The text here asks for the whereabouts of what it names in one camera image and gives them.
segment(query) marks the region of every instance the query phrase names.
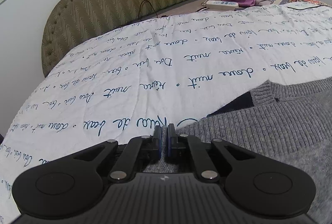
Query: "bed sheet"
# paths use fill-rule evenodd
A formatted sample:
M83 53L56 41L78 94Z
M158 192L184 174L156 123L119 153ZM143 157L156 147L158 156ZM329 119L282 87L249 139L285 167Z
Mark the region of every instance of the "bed sheet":
M180 128L268 79L332 76L331 8L287 6L150 19L72 49L0 145L0 222L19 215L11 186L28 168L156 125Z

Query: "white bed sheet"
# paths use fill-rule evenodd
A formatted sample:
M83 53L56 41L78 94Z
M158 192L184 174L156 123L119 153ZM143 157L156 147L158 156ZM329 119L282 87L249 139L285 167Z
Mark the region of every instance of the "white bed sheet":
M287 85L330 76L326 6L192 13L90 39L31 94L0 145L0 222L19 215L11 186L28 168L106 139L127 143L155 125L182 127L267 79Z

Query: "power strip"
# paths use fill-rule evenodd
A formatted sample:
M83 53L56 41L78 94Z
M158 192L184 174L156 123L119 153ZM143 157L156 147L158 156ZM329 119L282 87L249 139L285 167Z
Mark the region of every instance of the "power strip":
M239 8L239 4L235 2L209 0L206 2L206 7L215 10L235 10L236 8Z

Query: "knit fabric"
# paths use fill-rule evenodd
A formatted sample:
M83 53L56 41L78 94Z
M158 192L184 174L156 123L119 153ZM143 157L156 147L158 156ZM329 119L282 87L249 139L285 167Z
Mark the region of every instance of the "knit fabric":
M221 138L297 167L316 184L308 214L318 223L332 222L332 78L297 85L267 81L251 91L254 107L223 113L177 130L203 142ZM163 145L166 127L163 127ZM184 172L185 164L163 157L145 172Z

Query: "bed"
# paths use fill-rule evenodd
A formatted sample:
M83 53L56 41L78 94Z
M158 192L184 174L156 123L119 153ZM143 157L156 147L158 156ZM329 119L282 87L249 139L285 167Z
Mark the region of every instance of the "bed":
M328 6L292 3L134 22L142 0L114 14L96 0L83 8L85 18L80 11L93 0L70 1L60 1L45 27L46 78L0 145L3 223L19 215L11 186L28 168L107 139L124 144L157 125L181 128L266 80L288 85L332 76ZM159 11L182 0L149 1ZM146 8L142 15L151 13Z

